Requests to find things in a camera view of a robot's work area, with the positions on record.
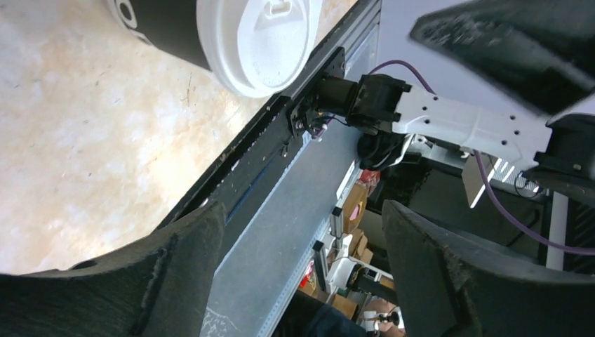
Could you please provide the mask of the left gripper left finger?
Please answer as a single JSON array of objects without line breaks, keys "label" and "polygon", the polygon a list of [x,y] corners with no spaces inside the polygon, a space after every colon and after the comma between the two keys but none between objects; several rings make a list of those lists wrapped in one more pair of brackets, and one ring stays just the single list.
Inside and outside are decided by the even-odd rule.
[{"label": "left gripper left finger", "polygon": [[2,336],[198,336],[219,261],[219,202],[68,270],[1,276]]}]

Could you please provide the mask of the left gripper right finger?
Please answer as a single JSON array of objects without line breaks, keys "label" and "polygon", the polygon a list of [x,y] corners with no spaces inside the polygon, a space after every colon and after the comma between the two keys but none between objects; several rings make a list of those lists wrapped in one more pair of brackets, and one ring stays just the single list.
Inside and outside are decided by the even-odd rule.
[{"label": "left gripper right finger", "polygon": [[594,278],[444,229],[397,201],[382,222],[409,336],[593,336]]}]

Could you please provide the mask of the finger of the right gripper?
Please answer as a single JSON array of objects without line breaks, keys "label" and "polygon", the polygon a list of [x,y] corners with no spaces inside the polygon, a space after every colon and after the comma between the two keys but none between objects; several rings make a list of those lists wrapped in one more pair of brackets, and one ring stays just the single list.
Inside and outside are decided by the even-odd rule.
[{"label": "finger of the right gripper", "polygon": [[419,17],[410,38],[536,114],[594,94],[593,1],[468,1]]}]

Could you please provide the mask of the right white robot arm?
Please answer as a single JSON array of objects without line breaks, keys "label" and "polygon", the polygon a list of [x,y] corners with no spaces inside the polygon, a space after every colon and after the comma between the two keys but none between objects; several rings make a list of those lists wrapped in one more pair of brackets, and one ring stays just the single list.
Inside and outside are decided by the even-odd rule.
[{"label": "right white robot arm", "polygon": [[532,114],[494,112],[383,74],[327,77],[316,106],[369,134],[416,133],[507,160],[529,180],[594,198],[593,1],[468,1],[418,18],[413,41],[457,61]]}]

